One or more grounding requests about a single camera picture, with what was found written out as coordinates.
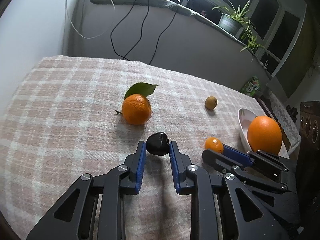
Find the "spider plant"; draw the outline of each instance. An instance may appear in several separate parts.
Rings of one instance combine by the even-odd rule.
[[[244,51],[245,49],[249,49],[249,51],[251,51],[251,53],[252,53],[252,60],[251,60],[251,62],[253,61],[254,51],[256,51],[258,48],[263,48],[263,49],[267,52],[266,48],[265,48],[263,45],[261,45],[261,44],[259,44],[259,43],[256,42],[256,41],[257,41],[257,37],[252,34],[252,31],[251,31],[250,28],[247,29],[247,32],[246,32],[244,35],[246,35],[247,38],[248,38],[248,45],[247,45],[247,46],[244,46],[244,47],[240,50],[240,52],[241,52],[241,51]]]
[[[248,29],[250,28],[250,19],[248,17],[245,17],[245,14],[251,10],[248,10],[249,4],[250,4],[250,0],[246,3],[246,5],[241,9],[240,5],[238,7],[238,9],[236,10],[236,8],[233,6],[232,2],[230,0],[228,0],[228,2],[231,5],[231,9],[229,9],[226,6],[216,6],[213,7],[212,10],[214,9],[224,9],[225,11],[228,12],[228,18],[234,19],[237,22],[241,23],[242,25],[244,25],[246,27],[245,33],[248,31]]]

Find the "metal screw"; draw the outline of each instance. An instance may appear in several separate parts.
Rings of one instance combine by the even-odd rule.
[[[82,179],[82,180],[88,180],[88,179],[90,179],[90,174],[88,174],[88,173],[83,174],[83,175],[81,176],[81,179]]]
[[[235,178],[235,176],[232,173],[226,173],[225,176],[228,180],[233,180]]]
[[[191,165],[188,166],[188,169],[189,169],[190,171],[196,171],[196,170],[198,169],[198,166],[197,166],[197,165],[194,165],[194,164],[191,164]]]
[[[126,165],[120,165],[119,167],[118,167],[118,171],[126,171],[127,170],[127,166]]]

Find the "white cable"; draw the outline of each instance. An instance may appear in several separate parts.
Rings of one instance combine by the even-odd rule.
[[[109,28],[112,26],[113,21],[115,20],[115,14],[114,14],[114,15],[113,15],[112,24],[109,26],[109,28],[108,28],[106,31],[104,31],[103,33],[101,33],[101,34],[99,34],[99,35],[97,35],[97,36],[94,36],[94,37],[90,37],[90,38],[84,37],[83,35],[81,35],[81,34],[77,31],[76,27],[73,25],[73,23],[72,23],[72,21],[71,21],[71,19],[70,19],[70,16],[69,16],[69,13],[68,13],[68,3],[67,3],[67,1],[68,1],[68,0],[66,0],[66,3],[65,3],[65,9],[66,9],[67,17],[68,17],[68,19],[69,19],[72,27],[73,27],[74,30],[76,31],[76,33],[78,33],[82,38],[85,38],[85,39],[88,39],[88,40],[89,40],[89,39],[94,39],[94,38],[97,38],[97,37],[105,34],[105,33],[109,30]],[[115,5],[114,5],[114,3],[113,3],[113,0],[110,0],[110,1],[111,1],[112,5],[113,5],[113,9],[114,9],[114,13],[115,13],[115,12],[116,12],[116,8],[115,8]]]

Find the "orange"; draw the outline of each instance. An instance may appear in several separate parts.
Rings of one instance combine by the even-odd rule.
[[[149,100],[139,94],[128,96],[122,103],[122,115],[129,124],[144,124],[151,116]]]
[[[204,149],[211,149],[217,153],[223,153],[223,145],[221,141],[215,137],[209,137],[205,140]]]
[[[248,143],[254,152],[263,150],[278,155],[282,145],[279,125],[270,117],[257,116],[249,125]]]

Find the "flower pot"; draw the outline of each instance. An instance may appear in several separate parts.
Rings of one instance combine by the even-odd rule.
[[[233,36],[236,36],[237,32],[242,27],[241,23],[232,18],[229,18],[228,15],[224,13],[221,15],[221,19],[218,25]]]

